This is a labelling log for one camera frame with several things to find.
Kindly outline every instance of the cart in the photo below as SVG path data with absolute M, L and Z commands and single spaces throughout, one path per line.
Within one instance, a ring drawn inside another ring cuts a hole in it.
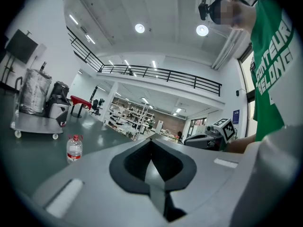
M 58 134 L 63 130 L 56 119 L 44 118 L 19 111 L 19 96 L 15 94 L 14 113 L 10 127 L 15 130 L 15 136 L 21 138 L 21 132 L 52 134 L 53 139 L 58 139 Z

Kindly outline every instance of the black railing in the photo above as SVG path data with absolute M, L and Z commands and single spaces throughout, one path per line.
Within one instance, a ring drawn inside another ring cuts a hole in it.
M 203 89 L 215 93 L 218 96 L 220 96 L 220 87 L 222 86 L 222 84 L 218 82 L 195 75 L 162 68 L 155 69 L 154 67 L 147 66 L 104 65 L 99 72 L 119 73 L 134 77 L 149 77 L 158 80 L 165 80 L 166 82 L 177 82 L 193 88 Z
M 89 64 L 93 69 L 99 71 L 104 64 L 94 55 L 93 52 L 85 46 L 84 43 L 67 27 L 71 45 L 74 48 L 74 53 L 85 63 Z

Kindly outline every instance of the red table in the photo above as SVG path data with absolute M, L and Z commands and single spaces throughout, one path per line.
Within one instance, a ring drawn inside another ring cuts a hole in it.
M 91 103 L 88 102 L 88 101 L 85 101 L 82 98 L 79 98 L 77 96 L 71 96 L 71 101 L 72 101 L 72 104 L 73 104 L 73 107 L 71 109 L 71 115 L 74 116 L 74 117 L 76 117 L 76 118 L 82 118 L 82 116 L 80 115 L 80 113 L 81 113 L 83 105 L 86 105 L 87 107 L 89 107 L 89 109 L 91 109 Z M 74 107 L 75 107 L 76 104 L 81 104 L 81 107 L 80 107 L 80 110 L 78 112 L 78 115 L 76 113 L 73 113 Z

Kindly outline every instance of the plastic wrap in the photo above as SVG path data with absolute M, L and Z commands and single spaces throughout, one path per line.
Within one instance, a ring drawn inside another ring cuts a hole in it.
M 43 71 L 27 69 L 24 84 L 20 92 L 20 111 L 37 116 L 43 116 L 48 89 L 52 77 Z

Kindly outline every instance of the plastic bottle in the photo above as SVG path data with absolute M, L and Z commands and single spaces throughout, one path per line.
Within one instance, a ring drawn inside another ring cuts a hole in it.
M 75 134 L 74 137 L 69 139 L 66 144 L 67 162 L 70 164 L 70 163 L 80 159 L 82 156 L 82 150 L 83 150 L 83 144 L 82 144 L 81 140 L 79 140 L 79 136 Z

